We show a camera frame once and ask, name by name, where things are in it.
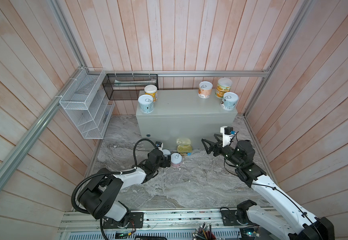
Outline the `orange green label can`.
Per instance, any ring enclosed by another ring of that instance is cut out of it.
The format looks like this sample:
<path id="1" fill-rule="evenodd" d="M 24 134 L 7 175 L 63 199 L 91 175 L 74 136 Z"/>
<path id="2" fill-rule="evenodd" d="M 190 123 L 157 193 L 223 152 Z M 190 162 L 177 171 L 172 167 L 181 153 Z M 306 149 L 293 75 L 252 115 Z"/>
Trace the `orange green label can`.
<path id="1" fill-rule="evenodd" d="M 216 88 L 216 97 L 221 99 L 225 93 L 231 90 L 232 85 L 233 85 L 233 81 L 229 78 L 219 79 L 217 88 Z"/>

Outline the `yellow label can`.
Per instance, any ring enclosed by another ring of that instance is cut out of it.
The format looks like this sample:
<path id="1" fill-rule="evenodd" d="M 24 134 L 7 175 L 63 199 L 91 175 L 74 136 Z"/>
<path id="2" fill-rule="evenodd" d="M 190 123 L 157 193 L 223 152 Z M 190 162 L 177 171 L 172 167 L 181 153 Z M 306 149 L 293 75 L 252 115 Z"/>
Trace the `yellow label can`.
<path id="1" fill-rule="evenodd" d="M 145 94 L 153 97 L 153 102 L 158 99 L 158 88 L 155 85 L 147 85 L 144 88 Z"/>

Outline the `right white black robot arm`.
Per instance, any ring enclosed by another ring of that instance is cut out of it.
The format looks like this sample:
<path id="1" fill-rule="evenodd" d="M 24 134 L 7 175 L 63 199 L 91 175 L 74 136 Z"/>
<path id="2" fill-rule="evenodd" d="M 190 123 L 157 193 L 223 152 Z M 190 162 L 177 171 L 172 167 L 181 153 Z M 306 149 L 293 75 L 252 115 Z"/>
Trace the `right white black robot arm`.
<path id="1" fill-rule="evenodd" d="M 247 200 L 237 206 L 236 222 L 258 225 L 282 240 L 333 240 L 334 225 L 326 217 L 318 218 L 294 201 L 267 173 L 254 163 L 255 150 L 249 140 L 238 141 L 235 148 L 217 139 L 202 139 L 207 154 L 223 156 L 235 168 L 235 176 L 266 199 L 281 216 L 279 219 Z"/>

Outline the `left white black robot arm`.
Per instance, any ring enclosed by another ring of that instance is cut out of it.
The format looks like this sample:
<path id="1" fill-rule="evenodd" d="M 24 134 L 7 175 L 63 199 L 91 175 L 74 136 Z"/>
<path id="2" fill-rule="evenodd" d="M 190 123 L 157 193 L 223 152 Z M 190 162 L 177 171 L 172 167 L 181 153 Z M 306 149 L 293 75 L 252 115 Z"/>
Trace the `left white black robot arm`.
<path id="1" fill-rule="evenodd" d="M 111 172 L 106 168 L 99 170 L 79 183 L 72 194 L 73 208 L 90 214 L 96 220 L 107 218 L 116 222 L 127 222 L 130 210 L 117 201 L 122 189 L 140 185 L 156 177 L 160 168 L 171 166 L 168 150 L 154 149 L 148 158 L 127 171 Z"/>

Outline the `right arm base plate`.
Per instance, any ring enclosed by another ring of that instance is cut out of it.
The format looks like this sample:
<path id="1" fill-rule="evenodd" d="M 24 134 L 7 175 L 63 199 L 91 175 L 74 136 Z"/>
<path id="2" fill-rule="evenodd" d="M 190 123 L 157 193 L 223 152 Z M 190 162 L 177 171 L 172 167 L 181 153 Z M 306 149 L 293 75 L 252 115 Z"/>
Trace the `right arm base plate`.
<path id="1" fill-rule="evenodd" d="M 253 222 L 249 220 L 247 211 L 250 207 L 256 206 L 252 200 L 244 201 L 237 205 L 236 210 L 231 210 L 227 207 L 220 208 L 220 214 L 222 216 L 224 226 L 247 226 L 254 225 Z"/>

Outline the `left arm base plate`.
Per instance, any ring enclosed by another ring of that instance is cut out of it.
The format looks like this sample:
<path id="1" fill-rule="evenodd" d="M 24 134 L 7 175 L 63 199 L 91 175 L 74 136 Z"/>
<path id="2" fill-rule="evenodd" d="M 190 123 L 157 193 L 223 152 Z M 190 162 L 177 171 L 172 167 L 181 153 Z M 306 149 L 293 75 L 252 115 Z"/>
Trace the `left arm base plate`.
<path id="1" fill-rule="evenodd" d="M 115 221 L 111 218 L 105 218 L 103 222 L 104 229 L 131 229 L 131 228 L 142 228 L 144 221 L 143 212 L 131 212 L 126 213 L 126 215 L 120 220 Z"/>

